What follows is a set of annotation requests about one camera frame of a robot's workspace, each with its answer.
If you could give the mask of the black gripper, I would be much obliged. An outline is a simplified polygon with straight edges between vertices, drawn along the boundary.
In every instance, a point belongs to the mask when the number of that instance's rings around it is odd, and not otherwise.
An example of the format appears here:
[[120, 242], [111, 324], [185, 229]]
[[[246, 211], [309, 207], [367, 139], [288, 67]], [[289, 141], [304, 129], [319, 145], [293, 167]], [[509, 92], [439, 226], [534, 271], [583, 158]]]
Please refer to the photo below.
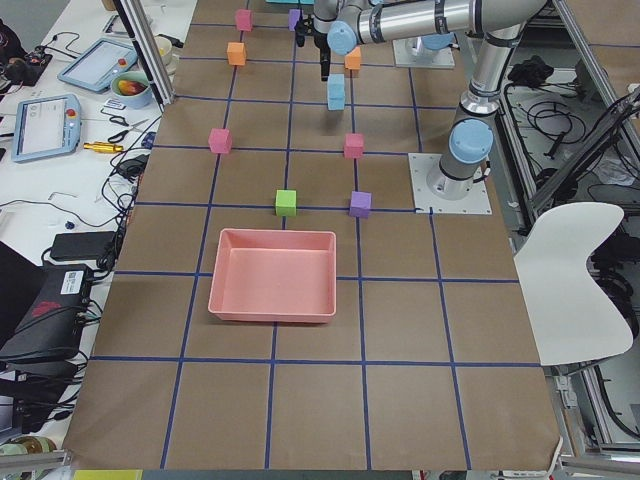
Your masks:
[[313, 33], [314, 45], [319, 50], [321, 81], [327, 82], [330, 75], [330, 47], [327, 35], [318, 31]]
[[300, 16], [294, 28], [296, 45], [302, 48], [308, 37], [314, 36], [313, 17], [308, 14], [306, 17]]

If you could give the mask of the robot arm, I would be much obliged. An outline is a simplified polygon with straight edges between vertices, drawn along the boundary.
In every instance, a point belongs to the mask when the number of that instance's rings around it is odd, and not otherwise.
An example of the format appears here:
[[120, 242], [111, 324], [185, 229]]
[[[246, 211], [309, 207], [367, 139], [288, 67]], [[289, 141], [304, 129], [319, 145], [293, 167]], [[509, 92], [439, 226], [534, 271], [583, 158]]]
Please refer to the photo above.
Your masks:
[[395, 140], [400, 116], [387, 114], [394, 105], [427, 111], [450, 107], [456, 113], [448, 131], [432, 135], [444, 145], [439, 160], [422, 181], [433, 195], [447, 201], [464, 199], [486, 162], [494, 134], [490, 122], [498, 110], [498, 88], [507, 62], [519, 44], [527, 22], [541, 1], [316, 1], [312, 33], [321, 60], [347, 57], [386, 45], [421, 53], [448, 46], [451, 37], [470, 33], [481, 39], [470, 79], [458, 69], [403, 69], [373, 66], [355, 82], [355, 100], [369, 125], [384, 139]]
[[441, 50], [453, 42], [454, 14], [466, 12], [452, 1], [315, 1], [312, 13], [298, 9], [289, 23], [296, 44], [311, 37], [326, 65], [333, 54], [347, 56], [369, 43], [405, 40], [414, 56]]

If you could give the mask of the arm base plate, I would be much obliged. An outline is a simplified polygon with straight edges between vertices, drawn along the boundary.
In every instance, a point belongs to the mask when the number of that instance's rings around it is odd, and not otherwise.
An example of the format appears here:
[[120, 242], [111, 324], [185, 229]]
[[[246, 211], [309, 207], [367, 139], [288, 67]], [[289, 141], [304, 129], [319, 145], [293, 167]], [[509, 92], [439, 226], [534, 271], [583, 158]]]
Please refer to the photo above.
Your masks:
[[440, 154], [409, 153], [414, 211], [422, 214], [491, 215], [481, 166], [466, 180], [454, 180], [440, 169]]
[[397, 67], [423, 69], [453, 69], [455, 67], [450, 42], [414, 37], [394, 40], [393, 50]]

